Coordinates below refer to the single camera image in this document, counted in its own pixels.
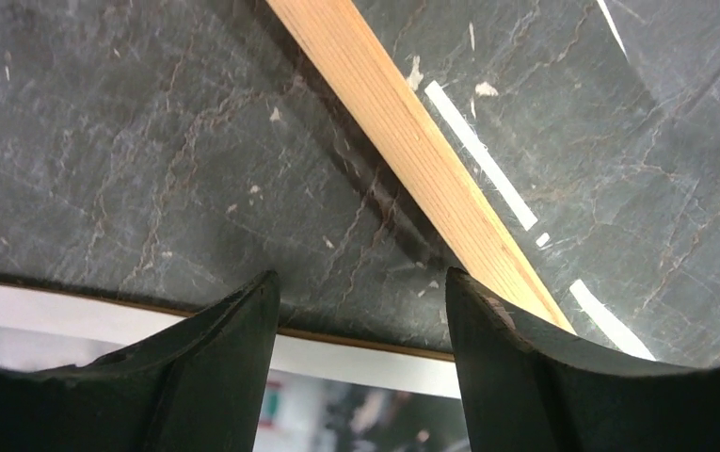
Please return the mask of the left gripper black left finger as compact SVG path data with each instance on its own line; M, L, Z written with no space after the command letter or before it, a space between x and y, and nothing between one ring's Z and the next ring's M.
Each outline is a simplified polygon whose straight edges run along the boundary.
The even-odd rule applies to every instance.
M280 281L85 366L0 368L0 451L249 451L278 330Z

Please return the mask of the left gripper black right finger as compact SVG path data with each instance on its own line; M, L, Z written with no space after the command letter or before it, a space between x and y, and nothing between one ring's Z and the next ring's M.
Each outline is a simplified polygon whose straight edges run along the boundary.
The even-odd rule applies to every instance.
M720 451L720 366L654 362L564 331L447 271L474 451Z

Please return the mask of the printed photo sheet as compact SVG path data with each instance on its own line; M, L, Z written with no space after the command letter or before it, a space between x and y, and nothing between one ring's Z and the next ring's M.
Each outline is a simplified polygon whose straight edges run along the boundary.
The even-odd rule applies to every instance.
M0 367L85 365L180 321L176 314L0 285ZM455 366L277 336L258 451L466 451Z

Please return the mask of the light wooden picture frame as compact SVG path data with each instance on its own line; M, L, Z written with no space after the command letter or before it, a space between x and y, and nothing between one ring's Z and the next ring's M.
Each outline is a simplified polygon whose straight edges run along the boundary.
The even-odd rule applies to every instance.
M471 276L572 331L511 233L351 1L270 8Z

